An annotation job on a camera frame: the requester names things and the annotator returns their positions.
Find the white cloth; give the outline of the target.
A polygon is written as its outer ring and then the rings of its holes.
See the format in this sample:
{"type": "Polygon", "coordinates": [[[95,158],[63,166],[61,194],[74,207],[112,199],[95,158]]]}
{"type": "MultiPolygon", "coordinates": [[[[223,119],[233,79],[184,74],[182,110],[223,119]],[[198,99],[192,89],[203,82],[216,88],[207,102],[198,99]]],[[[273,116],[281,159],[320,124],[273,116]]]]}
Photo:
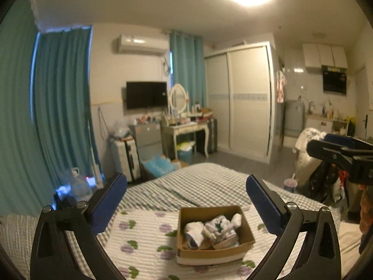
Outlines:
{"type": "Polygon", "coordinates": [[[238,229],[241,225],[242,225],[242,215],[239,214],[239,213],[236,213],[231,221],[230,221],[230,225],[233,229],[238,229]]]}

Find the light grey sock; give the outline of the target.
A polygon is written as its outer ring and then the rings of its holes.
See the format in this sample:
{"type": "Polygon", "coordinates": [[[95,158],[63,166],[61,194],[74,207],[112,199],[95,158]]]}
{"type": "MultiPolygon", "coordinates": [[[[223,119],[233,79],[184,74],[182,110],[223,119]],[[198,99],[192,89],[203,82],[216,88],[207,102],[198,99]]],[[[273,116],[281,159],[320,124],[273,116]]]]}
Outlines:
{"type": "Polygon", "coordinates": [[[190,249],[198,249],[204,241],[202,234],[204,224],[200,221],[187,223],[184,229],[187,244],[190,249]]]}

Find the white laundry bag pile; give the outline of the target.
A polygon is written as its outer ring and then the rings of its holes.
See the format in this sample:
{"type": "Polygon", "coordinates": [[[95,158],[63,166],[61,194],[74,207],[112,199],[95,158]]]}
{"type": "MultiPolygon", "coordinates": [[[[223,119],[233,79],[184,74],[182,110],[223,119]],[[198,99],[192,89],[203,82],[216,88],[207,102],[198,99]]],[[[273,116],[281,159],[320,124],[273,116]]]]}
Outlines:
{"type": "Polygon", "coordinates": [[[311,140],[323,140],[326,135],[326,132],[321,132],[316,128],[306,128],[299,134],[293,147],[293,153],[296,156],[295,179],[298,181],[298,187],[305,186],[312,173],[321,164],[321,160],[308,155],[308,143],[311,140]]]}

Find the grey washing machine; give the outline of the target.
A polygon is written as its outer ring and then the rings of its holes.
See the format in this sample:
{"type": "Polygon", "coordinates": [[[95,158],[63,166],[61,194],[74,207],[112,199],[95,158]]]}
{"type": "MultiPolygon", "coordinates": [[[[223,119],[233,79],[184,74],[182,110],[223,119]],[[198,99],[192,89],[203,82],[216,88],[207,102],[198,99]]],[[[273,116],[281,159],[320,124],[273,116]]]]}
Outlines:
{"type": "Polygon", "coordinates": [[[286,101],[284,115],[284,134],[297,138],[304,130],[305,106],[302,101],[286,101]]]}

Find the purple lidded cup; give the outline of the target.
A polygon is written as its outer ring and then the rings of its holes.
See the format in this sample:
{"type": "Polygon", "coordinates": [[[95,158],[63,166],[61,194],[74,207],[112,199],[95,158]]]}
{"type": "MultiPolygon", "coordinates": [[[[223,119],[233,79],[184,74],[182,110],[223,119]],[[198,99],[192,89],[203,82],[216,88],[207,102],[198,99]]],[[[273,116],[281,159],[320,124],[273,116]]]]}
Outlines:
{"type": "Polygon", "coordinates": [[[292,177],[284,180],[283,188],[288,192],[294,193],[297,186],[298,181],[295,179],[295,173],[293,173],[292,177]]]}

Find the clear water jug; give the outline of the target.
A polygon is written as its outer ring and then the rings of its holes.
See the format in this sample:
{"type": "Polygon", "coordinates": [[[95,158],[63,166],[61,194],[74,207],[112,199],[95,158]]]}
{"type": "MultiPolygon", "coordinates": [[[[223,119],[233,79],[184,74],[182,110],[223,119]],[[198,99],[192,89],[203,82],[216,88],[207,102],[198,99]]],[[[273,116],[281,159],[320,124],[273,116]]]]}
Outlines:
{"type": "Polygon", "coordinates": [[[65,170],[65,179],[70,186],[70,194],[79,201],[89,201],[92,196],[92,190],[86,177],[80,174],[79,168],[70,168],[65,170]]]}

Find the open cardboard box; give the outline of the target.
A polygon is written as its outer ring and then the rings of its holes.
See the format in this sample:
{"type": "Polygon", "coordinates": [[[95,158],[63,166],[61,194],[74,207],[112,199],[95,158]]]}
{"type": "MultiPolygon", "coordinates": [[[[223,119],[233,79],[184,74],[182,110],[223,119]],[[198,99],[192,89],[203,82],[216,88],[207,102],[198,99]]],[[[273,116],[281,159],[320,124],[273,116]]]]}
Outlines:
{"type": "Polygon", "coordinates": [[[176,262],[211,266],[243,259],[255,243],[242,208],[184,207],[178,216],[176,262]]]}

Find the white sliding wardrobe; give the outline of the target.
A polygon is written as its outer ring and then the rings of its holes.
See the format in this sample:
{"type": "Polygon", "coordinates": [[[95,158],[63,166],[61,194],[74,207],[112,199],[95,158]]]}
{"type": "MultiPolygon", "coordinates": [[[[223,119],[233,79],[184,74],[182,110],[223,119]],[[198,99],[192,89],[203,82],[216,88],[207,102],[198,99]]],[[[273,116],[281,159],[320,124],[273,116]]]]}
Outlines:
{"type": "Polygon", "coordinates": [[[217,120],[218,149],[269,163],[274,139],[274,63],[269,42],[205,57],[207,105],[217,120]]]}

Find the grey striped bed sheet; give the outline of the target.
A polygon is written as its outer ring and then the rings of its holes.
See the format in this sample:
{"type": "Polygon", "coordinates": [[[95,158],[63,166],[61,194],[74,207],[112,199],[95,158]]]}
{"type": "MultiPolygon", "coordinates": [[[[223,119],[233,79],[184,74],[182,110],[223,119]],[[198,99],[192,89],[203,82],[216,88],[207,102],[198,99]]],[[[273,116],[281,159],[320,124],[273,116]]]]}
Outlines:
{"type": "MultiPolygon", "coordinates": [[[[217,164],[202,163],[176,170],[161,178],[136,186],[130,187],[127,185],[126,193],[109,221],[107,228],[104,232],[97,235],[97,239],[104,249],[110,236],[113,220],[119,210],[124,208],[177,212],[179,214],[180,209],[184,207],[238,205],[243,210],[244,207],[251,205],[257,212],[246,191],[246,181],[249,176],[217,164]]],[[[318,211],[325,207],[321,203],[310,200],[305,196],[292,194],[266,181],[264,183],[270,190],[276,192],[284,202],[294,202],[302,210],[318,211]]],[[[61,210],[75,205],[76,203],[64,208],[51,206],[54,210],[61,210]]],[[[331,211],[338,234],[340,215],[334,209],[329,207],[328,209],[331,211]]],[[[19,214],[8,214],[1,217],[2,279],[11,279],[13,277],[31,279],[32,244],[41,211],[36,217],[19,214]]],[[[68,231],[66,235],[83,273],[89,279],[95,279],[80,251],[73,232],[68,231]]],[[[280,273],[281,277],[289,274],[293,268],[305,236],[305,232],[299,234],[291,255],[280,273]]]]}

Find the grey small fridge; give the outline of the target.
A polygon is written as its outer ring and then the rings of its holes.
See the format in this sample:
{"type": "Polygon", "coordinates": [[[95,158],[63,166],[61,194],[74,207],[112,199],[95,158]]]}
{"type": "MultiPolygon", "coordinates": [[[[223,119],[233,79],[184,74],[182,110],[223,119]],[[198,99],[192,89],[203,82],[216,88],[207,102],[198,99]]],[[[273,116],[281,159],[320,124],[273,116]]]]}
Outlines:
{"type": "Polygon", "coordinates": [[[135,139],[140,162],[163,155],[161,126],[159,123],[130,125],[130,131],[135,139]]]}

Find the teal curtain by wardrobe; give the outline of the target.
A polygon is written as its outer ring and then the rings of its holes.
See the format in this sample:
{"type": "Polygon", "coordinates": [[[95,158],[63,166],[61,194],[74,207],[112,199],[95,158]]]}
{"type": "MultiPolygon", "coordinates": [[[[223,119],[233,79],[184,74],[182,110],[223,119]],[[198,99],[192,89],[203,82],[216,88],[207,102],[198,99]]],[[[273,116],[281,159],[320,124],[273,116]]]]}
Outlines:
{"type": "Polygon", "coordinates": [[[173,82],[184,87],[191,105],[206,106],[204,43],[201,37],[173,31],[169,35],[173,82]]]}

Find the oval white vanity mirror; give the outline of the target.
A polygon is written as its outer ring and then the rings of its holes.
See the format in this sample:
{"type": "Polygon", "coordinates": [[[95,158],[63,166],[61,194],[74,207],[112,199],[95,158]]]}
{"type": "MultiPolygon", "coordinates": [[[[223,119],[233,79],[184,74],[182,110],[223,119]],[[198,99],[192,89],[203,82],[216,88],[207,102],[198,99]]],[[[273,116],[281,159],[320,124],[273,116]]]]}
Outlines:
{"type": "Polygon", "coordinates": [[[168,104],[172,116],[183,114],[187,110],[188,96],[181,84],[174,84],[169,91],[168,104]]]}

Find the white air conditioner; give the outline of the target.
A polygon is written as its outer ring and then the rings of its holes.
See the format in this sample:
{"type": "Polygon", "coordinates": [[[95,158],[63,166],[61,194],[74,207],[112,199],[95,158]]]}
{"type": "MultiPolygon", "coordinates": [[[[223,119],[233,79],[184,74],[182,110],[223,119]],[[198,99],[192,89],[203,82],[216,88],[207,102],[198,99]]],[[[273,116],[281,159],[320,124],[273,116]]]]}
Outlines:
{"type": "Polygon", "coordinates": [[[119,53],[148,54],[162,56],[169,50],[169,43],[164,39],[135,37],[121,34],[117,40],[119,53]]]}

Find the white kitchen wall cabinets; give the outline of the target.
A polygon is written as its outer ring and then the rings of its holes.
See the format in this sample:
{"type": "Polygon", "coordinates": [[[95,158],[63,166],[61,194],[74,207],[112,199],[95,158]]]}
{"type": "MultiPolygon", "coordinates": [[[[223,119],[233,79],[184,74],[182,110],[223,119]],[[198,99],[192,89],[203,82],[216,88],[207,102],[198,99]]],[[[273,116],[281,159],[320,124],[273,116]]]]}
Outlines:
{"type": "Polygon", "coordinates": [[[305,43],[302,44],[305,67],[321,70],[323,67],[348,69],[345,49],[340,45],[305,43]]]}

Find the black wall television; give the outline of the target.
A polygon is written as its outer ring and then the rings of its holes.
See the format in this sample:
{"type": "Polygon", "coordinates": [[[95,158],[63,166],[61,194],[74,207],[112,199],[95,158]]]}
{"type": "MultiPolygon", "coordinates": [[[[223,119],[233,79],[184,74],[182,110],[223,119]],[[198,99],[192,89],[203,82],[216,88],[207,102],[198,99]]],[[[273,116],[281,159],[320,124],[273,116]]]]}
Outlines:
{"type": "Polygon", "coordinates": [[[168,106],[166,82],[127,82],[127,109],[160,108],[168,106]]]}

